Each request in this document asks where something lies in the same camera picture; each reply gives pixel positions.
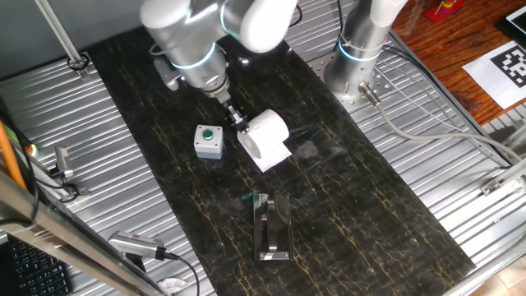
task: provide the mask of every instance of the orange pole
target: orange pole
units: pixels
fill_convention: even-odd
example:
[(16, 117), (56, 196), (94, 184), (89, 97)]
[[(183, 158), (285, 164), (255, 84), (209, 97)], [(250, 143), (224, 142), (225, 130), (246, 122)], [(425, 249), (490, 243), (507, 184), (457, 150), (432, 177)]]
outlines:
[(9, 137), (7, 136), (6, 129), (3, 127), (2, 122), (0, 121), (0, 149), (3, 152), (3, 158), (6, 160), (7, 170), (11, 175), (11, 178), (22, 188), (27, 190), (25, 186), (24, 178), (18, 167), (18, 162), (16, 162), (15, 151), (11, 146)]

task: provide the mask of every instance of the red object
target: red object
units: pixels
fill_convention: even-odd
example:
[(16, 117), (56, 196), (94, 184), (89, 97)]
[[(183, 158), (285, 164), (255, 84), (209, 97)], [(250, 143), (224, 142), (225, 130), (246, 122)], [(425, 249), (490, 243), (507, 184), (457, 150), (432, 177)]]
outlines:
[(438, 11), (438, 13), (435, 14), (436, 10), (438, 9), (438, 5), (437, 5), (437, 6), (433, 7), (432, 9), (428, 10), (426, 13), (424, 13), (424, 16), (429, 21), (432, 21), (433, 24), (437, 24), (437, 23), (443, 21), (449, 15), (457, 12), (462, 7), (464, 7), (464, 2), (462, 0), (457, 0), (457, 2), (455, 4), (453, 4), (453, 6), (449, 10), (441, 8)]

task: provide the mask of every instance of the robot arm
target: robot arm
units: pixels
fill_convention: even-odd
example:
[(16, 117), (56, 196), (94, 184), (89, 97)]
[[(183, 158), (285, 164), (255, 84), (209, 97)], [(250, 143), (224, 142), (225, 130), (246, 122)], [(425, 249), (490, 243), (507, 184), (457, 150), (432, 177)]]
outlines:
[(244, 118), (228, 93), (227, 62), (215, 42), (231, 34), (253, 52), (268, 52), (287, 33), (297, 1), (218, 0), (203, 5), (203, 0), (145, 0), (140, 16), (161, 53), (177, 69), (173, 73), (162, 58), (154, 61), (166, 86), (176, 90), (175, 80), (184, 76), (189, 85), (216, 98), (234, 125), (246, 131)]
[(358, 86), (374, 83), (376, 60), (395, 18), (407, 0), (360, 0), (348, 14), (335, 57), (325, 69), (324, 81), (339, 100), (355, 101)]

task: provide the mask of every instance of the green button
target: green button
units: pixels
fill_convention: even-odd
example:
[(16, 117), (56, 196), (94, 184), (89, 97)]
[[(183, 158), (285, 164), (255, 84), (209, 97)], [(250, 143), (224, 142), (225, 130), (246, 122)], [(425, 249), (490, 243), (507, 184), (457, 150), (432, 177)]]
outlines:
[(214, 133), (211, 130), (206, 130), (203, 132), (203, 137), (205, 140), (211, 140), (214, 137)]

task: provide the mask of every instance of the black marble surface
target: black marble surface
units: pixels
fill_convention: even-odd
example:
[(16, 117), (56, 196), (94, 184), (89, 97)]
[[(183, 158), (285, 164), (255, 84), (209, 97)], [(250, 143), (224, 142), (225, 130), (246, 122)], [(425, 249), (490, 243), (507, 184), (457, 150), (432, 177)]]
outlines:
[[(258, 55), (219, 41), (245, 114), (273, 109), (288, 125), (293, 155), (265, 173), (216, 101), (163, 85), (152, 44), (139, 29), (88, 53), (218, 295), (441, 295), (474, 268), (285, 42)], [(196, 157), (198, 124), (224, 127), (223, 159)], [(293, 261), (254, 261), (252, 208), (241, 202), (253, 191), (290, 196)]]

